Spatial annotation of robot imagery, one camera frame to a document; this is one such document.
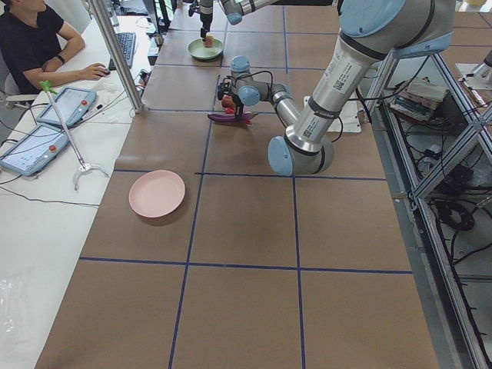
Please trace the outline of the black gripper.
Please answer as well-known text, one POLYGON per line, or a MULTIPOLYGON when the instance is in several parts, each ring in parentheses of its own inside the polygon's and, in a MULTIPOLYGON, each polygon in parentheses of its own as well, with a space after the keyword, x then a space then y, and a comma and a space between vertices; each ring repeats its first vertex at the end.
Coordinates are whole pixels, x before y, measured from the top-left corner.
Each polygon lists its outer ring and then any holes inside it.
POLYGON ((200 20, 201 20, 201 23, 202 23, 202 26, 201 26, 201 38, 202 39, 205 39, 206 38, 206 30, 210 30, 211 29, 211 23, 213 21, 213 14, 212 13, 203 13, 201 12, 200 13, 200 20))
POLYGON ((244 121, 244 104, 241 99, 235 93, 231 93, 231 99, 234 103, 234 122, 243 122, 244 121))

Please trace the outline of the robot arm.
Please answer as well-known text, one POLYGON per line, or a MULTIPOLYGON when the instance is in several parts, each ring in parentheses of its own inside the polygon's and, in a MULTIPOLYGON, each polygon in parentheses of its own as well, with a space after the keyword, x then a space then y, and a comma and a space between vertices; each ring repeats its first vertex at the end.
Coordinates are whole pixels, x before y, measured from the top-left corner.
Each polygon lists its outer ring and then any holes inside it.
MULTIPOLYGON (((244 1, 231 1, 224 0, 218 1, 223 13, 225 14, 228 22, 231 25, 239 24, 243 17, 257 10, 264 8, 268 5, 287 5, 287 6, 334 6, 337 9, 337 13, 341 13, 341 6, 343 1, 269 1, 269 0, 244 0, 244 1)), ((214 1, 200 0, 193 1, 194 7, 189 11, 189 15, 192 16, 197 12, 200 16, 201 29, 200 36, 205 41, 209 31, 211 30, 211 24, 213 22, 214 13, 214 1)))
POLYGON ((452 1, 343 1, 331 62, 307 104, 298 108, 282 84, 254 80, 244 56, 231 60, 230 93, 239 106, 268 101, 287 125, 272 138, 268 162, 278 175, 312 175, 333 161, 326 133, 369 67, 442 52, 454 32, 452 1))

